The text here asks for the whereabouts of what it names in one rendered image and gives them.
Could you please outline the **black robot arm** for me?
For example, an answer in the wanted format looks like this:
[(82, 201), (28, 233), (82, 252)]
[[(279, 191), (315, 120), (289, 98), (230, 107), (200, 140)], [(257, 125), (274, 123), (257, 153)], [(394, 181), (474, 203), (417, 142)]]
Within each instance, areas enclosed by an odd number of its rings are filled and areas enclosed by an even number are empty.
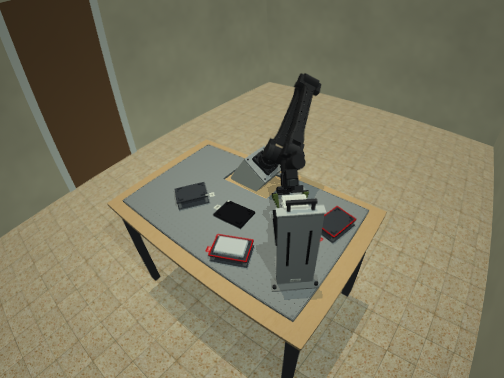
[(306, 164), (303, 143), (309, 109), (313, 95), (317, 96), (321, 89), (319, 80), (306, 73), (299, 75), (295, 85), (293, 98), (278, 133), (269, 139), (264, 151), (252, 158), (266, 175), (270, 175), (280, 164), (281, 186), (297, 186), (298, 170)]

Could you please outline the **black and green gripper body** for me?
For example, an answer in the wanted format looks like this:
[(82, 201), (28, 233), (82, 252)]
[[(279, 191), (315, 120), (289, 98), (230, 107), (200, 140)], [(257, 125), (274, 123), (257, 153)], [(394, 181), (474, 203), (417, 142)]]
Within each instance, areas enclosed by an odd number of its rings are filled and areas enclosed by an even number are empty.
[(290, 193), (298, 193), (298, 192), (309, 192), (309, 190), (303, 190), (303, 185), (297, 185), (297, 186), (281, 186), (276, 188), (277, 193), (272, 193), (272, 194), (278, 194), (278, 195), (287, 195)]

